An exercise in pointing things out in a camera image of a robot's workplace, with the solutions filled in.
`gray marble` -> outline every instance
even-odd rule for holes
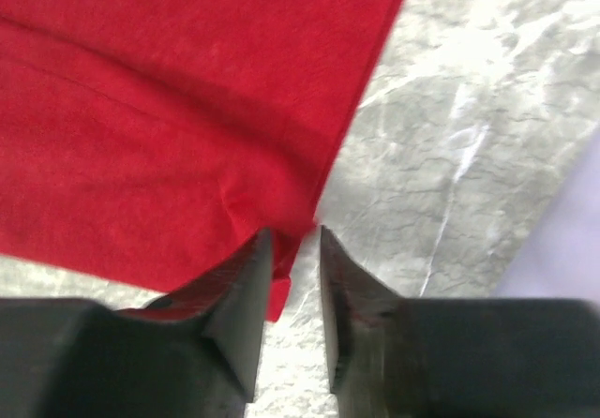
[[[600,0],[407,0],[340,151],[320,217],[398,292],[483,296],[497,283],[600,110]],[[250,417],[337,416],[317,248],[308,239],[268,324]],[[155,293],[13,259],[1,295]]]

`metal jaw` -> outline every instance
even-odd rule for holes
[[[147,309],[0,301],[0,416],[242,417],[272,273],[263,232]]]
[[[600,416],[596,306],[403,298],[325,228],[321,282],[340,418]]]

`red fabric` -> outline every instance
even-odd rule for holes
[[[170,291],[277,234],[269,316],[401,0],[0,0],[0,251]]]

